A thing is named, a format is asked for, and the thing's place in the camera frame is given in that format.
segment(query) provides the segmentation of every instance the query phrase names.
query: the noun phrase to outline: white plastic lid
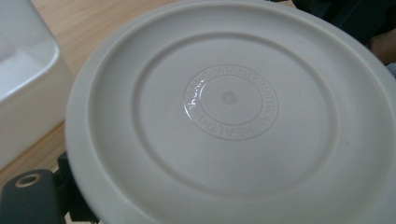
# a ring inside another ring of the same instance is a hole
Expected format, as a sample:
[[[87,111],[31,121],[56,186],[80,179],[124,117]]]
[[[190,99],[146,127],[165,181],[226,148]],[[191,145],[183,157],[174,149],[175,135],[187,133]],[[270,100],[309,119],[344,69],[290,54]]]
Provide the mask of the white plastic lid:
[[[367,49],[313,16],[180,2],[86,62],[67,148],[107,224],[389,224],[395,97]]]

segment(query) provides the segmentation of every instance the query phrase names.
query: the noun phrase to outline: circular embossed logo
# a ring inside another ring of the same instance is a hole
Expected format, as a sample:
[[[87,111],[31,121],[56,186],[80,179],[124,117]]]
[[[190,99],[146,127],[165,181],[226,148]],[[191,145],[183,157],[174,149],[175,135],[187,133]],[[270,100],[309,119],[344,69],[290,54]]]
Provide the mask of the circular embossed logo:
[[[228,140],[245,140],[267,131],[278,110],[276,93],[258,73],[220,65],[197,74],[189,83],[184,107],[203,131]]]

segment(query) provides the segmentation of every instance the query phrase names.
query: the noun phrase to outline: plastic surface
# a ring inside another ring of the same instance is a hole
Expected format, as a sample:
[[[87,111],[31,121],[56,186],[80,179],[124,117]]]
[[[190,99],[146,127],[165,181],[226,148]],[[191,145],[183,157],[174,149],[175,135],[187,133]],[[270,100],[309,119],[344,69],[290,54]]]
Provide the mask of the plastic surface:
[[[68,105],[105,223],[388,224],[396,83],[362,45],[263,1],[189,1],[111,36]]]
[[[0,2],[0,168],[64,119],[73,75],[28,0]]]

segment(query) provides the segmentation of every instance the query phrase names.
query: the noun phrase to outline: wooden surface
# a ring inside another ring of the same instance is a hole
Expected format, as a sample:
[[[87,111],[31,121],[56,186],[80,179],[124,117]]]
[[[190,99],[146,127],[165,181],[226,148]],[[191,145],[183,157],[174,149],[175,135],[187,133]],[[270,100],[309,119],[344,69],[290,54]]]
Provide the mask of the wooden surface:
[[[176,0],[32,0],[55,35],[62,55],[76,75],[89,55],[111,33],[150,9]],[[292,6],[291,1],[283,4]],[[61,123],[16,160],[0,170],[0,189],[13,176],[32,169],[56,170],[65,151]]]

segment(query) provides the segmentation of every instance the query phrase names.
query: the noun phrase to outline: black plastic object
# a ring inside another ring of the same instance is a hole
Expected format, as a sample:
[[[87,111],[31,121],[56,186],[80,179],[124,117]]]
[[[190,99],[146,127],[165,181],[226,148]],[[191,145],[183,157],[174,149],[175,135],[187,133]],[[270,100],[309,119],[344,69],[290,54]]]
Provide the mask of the black plastic object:
[[[34,170],[6,183],[0,199],[0,223],[64,224],[73,221],[99,222],[85,203],[70,170],[66,153],[58,158],[59,170]]]
[[[52,172],[34,170],[7,182],[0,201],[0,223],[65,223]]]
[[[396,0],[292,0],[300,10],[335,25],[362,44],[386,31]]]

